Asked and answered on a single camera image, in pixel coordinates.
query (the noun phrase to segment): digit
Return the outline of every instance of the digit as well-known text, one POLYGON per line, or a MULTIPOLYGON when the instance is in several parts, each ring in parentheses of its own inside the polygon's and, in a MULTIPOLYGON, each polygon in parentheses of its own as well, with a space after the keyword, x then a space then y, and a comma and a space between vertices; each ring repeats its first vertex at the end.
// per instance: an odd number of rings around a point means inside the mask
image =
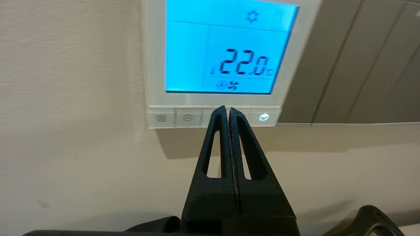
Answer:
POLYGON ((233 63, 234 61, 236 61, 236 56, 238 55, 238 51, 236 50, 236 49, 233 49, 233 48, 229 48, 229 49, 226 49, 226 51, 228 51, 228 52, 233 52, 234 53, 234 57, 233 57, 233 59, 232 60, 224 60, 221 64, 220 64, 220 72, 222 73, 222 74, 229 74, 230 72, 229 71, 224 71, 223 70, 223 67, 224 67, 224 65, 225 65, 225 63, 233 63))
POLYGON ((236 67, 236 73, 238 74, 238 75, 244 75, 245 74, 245 72, 243 72, 243 71, 239 71, 239 69, 241 68, 241 65, 242 64, 249 64, 249 63, 251 63, 252 62, 252 58, 254 57, 254 52, 253 51, 251 51, 251 50, 244 50, 244 53, 249 53, 249 54, 251 54, 250 55, 250 57, 249 57, 249 59, 248 59, 248 61, 241 61, 241 62, 239 62, 238 63, 238 66, 236 67))
POLYGON ((264 73, 265 66, 267 65, 267 62, 268 62, 268 58, 267 58, 267 57, 259 57, 259 58, 258 58, 258 60, 257 60, 257 64, 255 65, 255 68, 254 68, 254 75, 258 76, 258 75, 260 75, 260 74, 264 73), (265 62, 264 62, 264 67, 262 68, 262 70, 261 70, 261 72, 260 72, 260 73, 257 73, 258 64, 260 63, 260 60, 261 60, 261 59, 264 59, 264 60, 265 60, 265 62))

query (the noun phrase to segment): fan icon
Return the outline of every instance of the fan icon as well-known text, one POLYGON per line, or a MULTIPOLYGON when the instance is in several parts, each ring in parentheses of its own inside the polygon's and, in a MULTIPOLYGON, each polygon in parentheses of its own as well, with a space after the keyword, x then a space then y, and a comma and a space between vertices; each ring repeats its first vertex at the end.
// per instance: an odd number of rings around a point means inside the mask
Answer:
POLYGON ((252 10, 247 12, 248 16, 245 20, 249 21, 250 23, 254 22, 254 21, 258 21, 258 15, 259 13, 256 12, 256 10, 252 10))
POLYGON ((238 85, 239 83, 231 81, 231 82, 229 82, 229 84, 231 86, 229 86, 228 89, 236 90, 237 89, 236 85, 238 85))

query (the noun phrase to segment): black plastic part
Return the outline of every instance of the black plastic part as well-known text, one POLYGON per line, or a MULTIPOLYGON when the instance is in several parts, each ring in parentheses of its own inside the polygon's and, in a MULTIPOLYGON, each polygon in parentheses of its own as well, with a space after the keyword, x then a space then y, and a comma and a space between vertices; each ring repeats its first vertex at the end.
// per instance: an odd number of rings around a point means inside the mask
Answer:
MULTIPOLYGON (((25 236, 300 236, 296 216, 268 163, 246 117, 224 106, 210 118, 181 220, 167 217, 126 232, 32 231, 25 236), (220 134, 221 178, 207 177, 215 134, 220 134), (242 163, 241 144, 247 163, 242 163), (248 165, 251 180, 245 178, 248 165)), ((324 236, 403 236, 378 208, 364 206, 324 236)))

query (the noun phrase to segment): thermostat display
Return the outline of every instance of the thermostat display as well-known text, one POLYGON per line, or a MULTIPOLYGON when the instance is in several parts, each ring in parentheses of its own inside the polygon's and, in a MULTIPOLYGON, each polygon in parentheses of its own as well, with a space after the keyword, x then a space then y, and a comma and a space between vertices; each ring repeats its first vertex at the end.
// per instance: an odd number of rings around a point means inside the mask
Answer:
POLYGON ((270 94, 297 10, 258 0, 167 0, 166 92, 270 94))

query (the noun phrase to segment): beige wall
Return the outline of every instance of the beige wall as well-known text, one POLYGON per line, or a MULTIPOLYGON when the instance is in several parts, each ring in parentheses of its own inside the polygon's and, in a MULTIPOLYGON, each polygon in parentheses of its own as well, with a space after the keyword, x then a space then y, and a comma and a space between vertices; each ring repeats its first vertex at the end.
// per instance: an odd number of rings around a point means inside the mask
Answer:
MULTIPOLYGON (((147 129, 136 12, 130 0, 0 2, 1 235, 180 215, 205 130, 147 129)), ((420 218, 419 125, 255 132, 302 234, 364 204, 420 218)))

